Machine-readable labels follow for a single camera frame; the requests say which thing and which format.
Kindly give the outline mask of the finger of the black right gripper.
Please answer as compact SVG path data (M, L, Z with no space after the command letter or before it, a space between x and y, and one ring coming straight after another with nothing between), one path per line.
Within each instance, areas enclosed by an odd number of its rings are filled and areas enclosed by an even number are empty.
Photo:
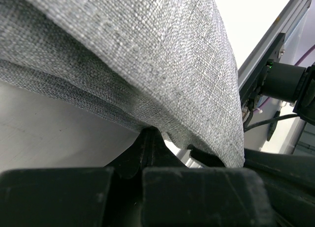
M228 170L192 145L190 157L221 172L213 199L187 214L189 227L313 227L315 159L245 150L244 169Z

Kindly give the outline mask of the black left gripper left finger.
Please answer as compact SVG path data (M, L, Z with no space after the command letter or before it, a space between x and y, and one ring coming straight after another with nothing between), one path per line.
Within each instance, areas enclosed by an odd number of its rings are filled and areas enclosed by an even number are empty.
M0 175L3 227L139 227L151 131L105 167L12 169Z

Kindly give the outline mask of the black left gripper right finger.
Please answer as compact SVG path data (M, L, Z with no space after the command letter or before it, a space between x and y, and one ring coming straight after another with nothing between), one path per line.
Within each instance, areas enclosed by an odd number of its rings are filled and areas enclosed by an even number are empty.
M273 212L262 179L246 168L168 167L156 129L142 131L145 227L271 227Z

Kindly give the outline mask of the grey cloth napkin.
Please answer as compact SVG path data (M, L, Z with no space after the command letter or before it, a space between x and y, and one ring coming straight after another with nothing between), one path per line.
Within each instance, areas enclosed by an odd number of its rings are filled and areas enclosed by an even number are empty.
M238 70L215 0L0 0L0 78L244 165Z

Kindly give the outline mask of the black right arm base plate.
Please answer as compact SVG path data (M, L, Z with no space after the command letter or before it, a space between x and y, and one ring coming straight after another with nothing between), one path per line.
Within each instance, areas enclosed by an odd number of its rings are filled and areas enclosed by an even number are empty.
M269 67L280 61L279 53L284 45L284 40L285 33L279 33L264 54L259 56L258 61L254 63L249 76L239 90L241 108L244 108L252 98L252 94L262 87Z

